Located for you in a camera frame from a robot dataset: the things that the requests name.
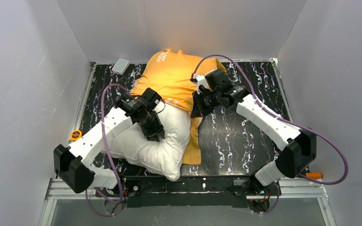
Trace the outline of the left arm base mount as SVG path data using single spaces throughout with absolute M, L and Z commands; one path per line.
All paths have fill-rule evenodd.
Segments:
M 122 189 L 123 198 L 125 199 L 140 197 L 142 193 L 142 181 L 134 178 L 122 178 Z M 98 188 L 95 196 L 99 198 L 105 196 L 112 200 L 118 200 L 120 198 L 120 189 L 118 186 L 113 189 Z

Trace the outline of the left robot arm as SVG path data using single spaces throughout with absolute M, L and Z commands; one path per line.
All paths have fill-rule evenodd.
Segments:
M 54 151 L 54 169 L 76 194 L 89 187 L 114 189 L 120 184 L 119 175 L 111 169 L 92 166 L 96 156 L 113 139 L 134 124 L 138 124 L 145 140 L 159 142 L 165 137 L 156 106 L 162 97 L 153 89 L 147 88 L 142 95 L 132 97 L 122 95 L 108 114 L 80 139 L 68 146 L 58 145 Z

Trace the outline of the white pillow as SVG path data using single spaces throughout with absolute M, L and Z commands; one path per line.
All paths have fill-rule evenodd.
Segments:
M 164 139 L 148 141 L 135 123 L 107 140 L 109 152 L 114 158 L 125 159 L 176 181 L 180 178 L 182 157 L 190 140 L 191 118 L 188 112 L 168 103 L 160 103 L 155 110 L 162 110 L 158 117 L 165 130 Z

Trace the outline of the yellow and blue pillowcase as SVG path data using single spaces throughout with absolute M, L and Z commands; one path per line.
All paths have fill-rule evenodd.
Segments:
M 166 103 L 191 113 L 192 93 L 197 87 L 190 79 L 195 69 L 198 75 L 207 75 L 217 69 L 227 71 L 217 58 L 202 62 L 199 56 L 187 55 L 182 50 L 175 53 L 171 48 L 166 48 L 151 57 L 130 94 L 138 96 L 146 88 L 151 88 Z

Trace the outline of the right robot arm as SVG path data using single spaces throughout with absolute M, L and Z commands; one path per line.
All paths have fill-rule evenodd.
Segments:
M 224 71 L 218 69 L 206 76 L 193 74 L 190 81 L 197 86 L 193 96 L 191 117 L 203 117 L 216 107 L 230 108 L 264 132 L 280 150 L 277 159 L 255 171 L 245 187 L 259 192 L 273 182 L 296 178 L 316 157 L 316 135 L 283 122 L 245 86 L 233 85 Z

